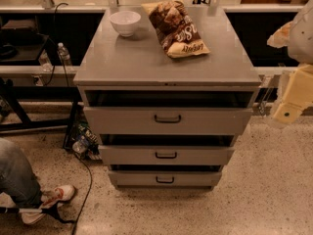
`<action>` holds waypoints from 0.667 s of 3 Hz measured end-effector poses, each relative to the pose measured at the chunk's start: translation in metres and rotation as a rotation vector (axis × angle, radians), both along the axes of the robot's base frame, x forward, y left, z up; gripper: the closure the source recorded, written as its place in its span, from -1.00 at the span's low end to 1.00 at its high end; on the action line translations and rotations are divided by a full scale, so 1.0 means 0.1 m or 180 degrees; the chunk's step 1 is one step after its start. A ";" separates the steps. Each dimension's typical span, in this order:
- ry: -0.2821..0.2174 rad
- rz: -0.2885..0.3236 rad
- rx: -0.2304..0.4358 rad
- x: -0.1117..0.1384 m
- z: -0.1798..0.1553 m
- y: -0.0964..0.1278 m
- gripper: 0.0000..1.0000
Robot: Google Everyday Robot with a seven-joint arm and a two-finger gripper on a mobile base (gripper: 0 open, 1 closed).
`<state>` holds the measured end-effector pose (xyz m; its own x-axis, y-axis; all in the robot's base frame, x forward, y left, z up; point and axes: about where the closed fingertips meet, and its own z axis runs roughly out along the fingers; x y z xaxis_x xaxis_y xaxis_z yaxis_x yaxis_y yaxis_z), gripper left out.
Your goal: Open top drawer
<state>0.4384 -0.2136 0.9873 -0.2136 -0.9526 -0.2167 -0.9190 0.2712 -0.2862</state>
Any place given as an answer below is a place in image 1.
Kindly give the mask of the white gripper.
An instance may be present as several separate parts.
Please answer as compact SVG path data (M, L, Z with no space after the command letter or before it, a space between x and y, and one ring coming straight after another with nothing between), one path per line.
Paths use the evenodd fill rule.
M295 122L313 103L313 66L303 64L295 71L284 71L279 78L277 99L266 122L285 128Z

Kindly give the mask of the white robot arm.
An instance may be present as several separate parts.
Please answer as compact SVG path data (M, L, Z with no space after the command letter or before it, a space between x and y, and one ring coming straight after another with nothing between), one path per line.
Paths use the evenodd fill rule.
M267 40L274 48L288 48L299 62L279 81L278 98L270 111L269 123L284 128L295 122L313 103L313 0L309 0L291 22L277 29Z

